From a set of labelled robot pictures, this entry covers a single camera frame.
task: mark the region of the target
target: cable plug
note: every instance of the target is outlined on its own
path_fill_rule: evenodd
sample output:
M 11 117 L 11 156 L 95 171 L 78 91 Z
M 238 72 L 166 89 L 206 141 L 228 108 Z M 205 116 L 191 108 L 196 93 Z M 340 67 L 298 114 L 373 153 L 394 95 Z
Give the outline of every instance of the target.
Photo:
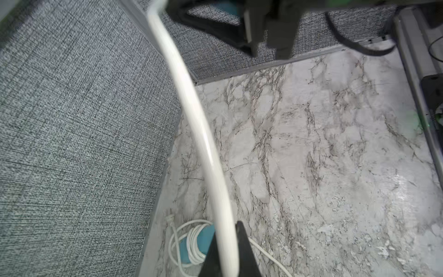
M 168 215 L 167 217 L 165 217 L 165 219 L 169 225 L 174 224 L 174 214 Z

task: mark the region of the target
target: black cable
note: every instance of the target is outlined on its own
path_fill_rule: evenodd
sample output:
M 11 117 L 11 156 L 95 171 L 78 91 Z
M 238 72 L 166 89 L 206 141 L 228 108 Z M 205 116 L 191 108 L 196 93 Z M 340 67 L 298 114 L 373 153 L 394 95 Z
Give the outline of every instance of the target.
M 432 54 L 432 52 L 431 52 L 431 47 L 432 47 L 432 45 L 433 45 L 434 43 L 436 43 L 437 41 L 439 41 L 439 40 L 441 40 L 441 39 L 443 39 L 443 36 L 441 36 L 441 37 L 439 37 L 438 39 L 434 40 L 434 41 L 429 45 L 429 47 L 427 48 L 427 52 L 429 53 L 429 55 L 431 55 L 431 57 L 432 57 L 434 60 L 437 60 L 437 61 L 439 61 L 439 62 L 443 62 L 443 60 L 441 60 L 441 59 L 435 57 L 435 56 Z
M 337 28 L 334 26 L 334 24 L 332 23 L 332 21 L 331 21 L 331 19 L 329 17 L 329 12 L 325 12 L 325 18 L 326 18 L 326 22 L 328 23 L 328 27 L 329 27 L 330 31 L 334 35 L 335 39 L 338 40 L 338 42 L 340 42 L 344 46 L 349 47 L 351 49 L 354 49 L 355 51 L 358 51 L 358 52 L 360 52 L 360 53 L 362 53 L 364 55 L 368 55 L 368 56 L 384 56 L 386 54 L 391 53 L 395 49 L 395 45 L 392 46 L 391 48 L 384 49 L 384 50 L 373 50 L 373 49 L 369 49 L 369 48 L 363 47 L 359 43 L 353 42 L 353 41 L 345 38 L 344 36 L 342 36 L 338 32 Z

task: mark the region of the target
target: black plastic object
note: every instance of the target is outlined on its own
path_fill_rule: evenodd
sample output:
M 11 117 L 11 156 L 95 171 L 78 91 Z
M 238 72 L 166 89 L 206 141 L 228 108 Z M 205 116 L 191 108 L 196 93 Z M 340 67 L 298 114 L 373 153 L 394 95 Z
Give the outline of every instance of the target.
M 426 3 L 420 5 L 419 8 L 431 29 L 437 28 L 443 24 L 443 3 Z
M 256 48 L 248 43 L 245 33 L 245 22 L 240 17 L 241 24 L 239 26 L 213 21 L 210 19 L 193 16 L 189 14 L 189 10 L 205 4 L 214 4 L 224 2 L 222 0 L 170 0 L 166 7 L 166 12 L 172 20 L 201 30 L 211 34 L 225 43 L 234 46 L 244 53 L 255 57 L 257 55 Z M 237 14 L 243 16 L 244 1 L 235 1 L 238 9 Z
M 443 74 L 423 77 L 423 79 L 421 79 L 420 86 L 423 91 L 424 99 L 429 109 L 439 143 L 440 145 L 443 145 L 443 126 L 439 124 L 436 119 L 436 117 L 442 116 L 436 112 L 438 107 L 443 103 Z
M 423 77 L 420 82 L 427 107 L 435 111 L 443 103 L 443 74 Z
M 175 22 L 211 34 L 252 57 L 257 56 L 258 44 L 268 30 L 267 46 L 276 49 L 276 59 L 291 57 L 304 2 L 231 0 L 240 19 L 238 26 L 189 14 L 194 7 L 223 2 L 226 0 L 170 0 L 166 11 Z
M 237 232 L 238 252 L 240 255 L 240 272 L 238 277 L 261 277 L 245 227 L 241 221 L 237 221 L 235 230 Z M 212 238 L 208 254 L 198 277 L 222 277 L 215 236 L 216 234 Z

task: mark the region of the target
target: gray wall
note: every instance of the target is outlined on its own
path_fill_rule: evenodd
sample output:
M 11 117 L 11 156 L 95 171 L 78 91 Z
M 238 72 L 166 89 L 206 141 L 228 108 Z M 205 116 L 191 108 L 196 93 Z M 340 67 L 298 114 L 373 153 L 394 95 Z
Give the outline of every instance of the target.
M 0 276 L 133 276 L 179 104 L 114 1 L 2 23 Z

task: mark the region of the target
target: gray metal frame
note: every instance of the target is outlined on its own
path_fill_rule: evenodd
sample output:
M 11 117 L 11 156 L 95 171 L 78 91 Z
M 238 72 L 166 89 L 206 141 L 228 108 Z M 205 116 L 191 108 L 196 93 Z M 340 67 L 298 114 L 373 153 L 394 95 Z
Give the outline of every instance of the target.
M 423 131 L 435 163 L 440 185 L 443 188 L 442 147 L 420 87 L 423 77 L 443 72 L 443 64 L 434 60 L 427 51 L 429 43 L 442 36 L 443 29 L 442 27 L 429 29 L 422 12 L 417 8 L 403 9 L 394 19 L 394 26 L 404 70 L 422 121 Z M 433 51 L 436 55 L 443 56 L 441 47 L 435 45 Z

